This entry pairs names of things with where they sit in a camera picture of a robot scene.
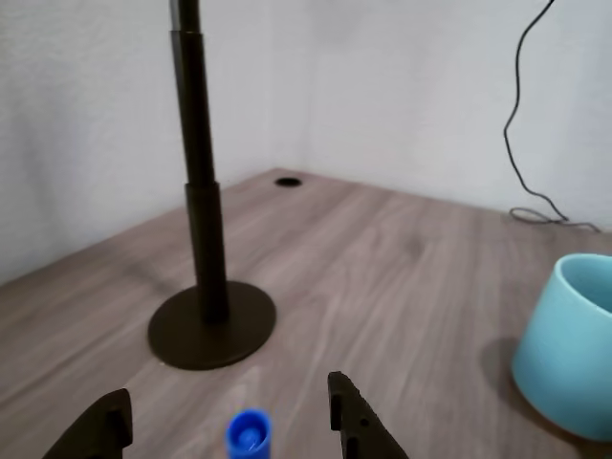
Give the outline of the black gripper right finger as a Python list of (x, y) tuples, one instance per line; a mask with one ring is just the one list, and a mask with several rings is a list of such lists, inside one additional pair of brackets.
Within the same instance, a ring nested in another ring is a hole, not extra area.
[(343, 459), (408, 459), (346, 375), (330, 372), (327, 384), (330, 427), (339, 433)]

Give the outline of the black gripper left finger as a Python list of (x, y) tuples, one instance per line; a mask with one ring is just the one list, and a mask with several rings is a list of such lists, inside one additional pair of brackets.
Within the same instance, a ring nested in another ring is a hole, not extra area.
[(133, 443), (130, 393), (112, 391), (91, 404), (44, 454), (44, 459), (118, 458)]

